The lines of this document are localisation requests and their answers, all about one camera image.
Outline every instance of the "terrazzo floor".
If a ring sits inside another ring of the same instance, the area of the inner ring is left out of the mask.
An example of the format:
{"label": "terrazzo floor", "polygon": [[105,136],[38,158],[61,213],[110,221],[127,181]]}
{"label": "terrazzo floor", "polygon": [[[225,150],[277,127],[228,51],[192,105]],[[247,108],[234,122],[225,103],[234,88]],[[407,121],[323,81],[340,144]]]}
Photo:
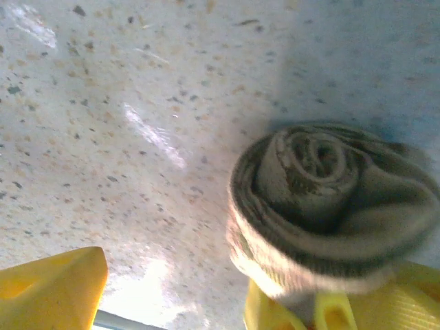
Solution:
{"label": "terrazzo floor", "polygon": [[[101,309],[244,329],[234,161],[289,122],[337,120],[421,147],[440,178],[439,8],[0,0],[0,269],[99,245]],[[437,242],[414,259],[440,267]]]}

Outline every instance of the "yellow plastic piece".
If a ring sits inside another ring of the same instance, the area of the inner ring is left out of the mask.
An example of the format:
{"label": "yellow plastic piece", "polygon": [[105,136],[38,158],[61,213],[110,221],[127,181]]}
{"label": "yellow plastic piece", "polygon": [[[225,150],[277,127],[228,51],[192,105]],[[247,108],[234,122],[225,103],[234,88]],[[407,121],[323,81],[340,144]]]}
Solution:
{"label": "yellow plastic piece", "polygon": [[440,270],[416,263],[405,263],[400,268],[396,281],[399,284],[413,285],[440,303]]}
{"label": "yellow plastic piece", "polygon": [[[304,330],[250,280],[247,330]],[[395,281],[367,295],[317,294],[316,330],[440,330],[440,270],[405,263]]]}
{"label": "yellow plastic piece", "polygon": [[316,294],[316,330],[358,330],[345,294]]}
{"label": "yellow plastic piece", "polygon": [[440,304],[412,285],[389,283],[349,296],[358,330],[440,330]]}
{"label": "yellow plastic piece", "polygon": [[107,280],[100,247],[0,271],[0,330],[89,330]]}
{"label": "yellow plastic piece", "polygon": [[247,330],[306,330],[300,319],[267,297],[253,280],[249,280],[244,321]]}

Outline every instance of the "rolled towel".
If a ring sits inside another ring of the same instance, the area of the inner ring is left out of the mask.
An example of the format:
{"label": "rolled towel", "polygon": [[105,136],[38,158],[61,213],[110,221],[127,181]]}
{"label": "rolled towel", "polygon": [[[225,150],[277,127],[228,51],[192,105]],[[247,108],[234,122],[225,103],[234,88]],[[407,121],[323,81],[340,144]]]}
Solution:
{"label": "rolled towel", "polygon": [[378,288],[439,222],[440,190],[414,162],[421,155],[329,123],[260,139],[230,178],[232,262],[284,301]]}

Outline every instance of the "white speck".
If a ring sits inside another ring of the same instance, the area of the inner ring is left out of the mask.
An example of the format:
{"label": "white speck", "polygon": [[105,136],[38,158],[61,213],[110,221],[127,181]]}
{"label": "white speck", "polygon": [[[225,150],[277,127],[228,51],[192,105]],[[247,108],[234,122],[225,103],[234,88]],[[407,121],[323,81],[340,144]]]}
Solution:
{"label": "white speck", "polygon": [[150,52],[149,50],[143,50],[143,49],[140,49],[140,48],[135,48],[135,50],[137,50],[138,52],[144,53],[144,54],[146,54],[148,56],[154,57],[154,58],[156,58],[157,60],[159,60],[159,61],[161,61],[163,63],[170,64],[169,60],[166,60],[165,58],[162,58],[159,55],[156,55],[156,54]]}

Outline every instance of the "floor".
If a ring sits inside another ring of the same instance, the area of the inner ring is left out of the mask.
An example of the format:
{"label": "floor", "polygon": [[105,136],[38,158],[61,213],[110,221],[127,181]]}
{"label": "floor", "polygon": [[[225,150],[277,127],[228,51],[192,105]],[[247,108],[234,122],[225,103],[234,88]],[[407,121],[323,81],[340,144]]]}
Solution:
{"label": "floor", "polygon": [[[101,309],[243,329],[226,182],[289,122],[421,147],[440,178],[440,0],[0,0],[0,268],[104,248]],[[414,258],[440,267],[437,239]]]}

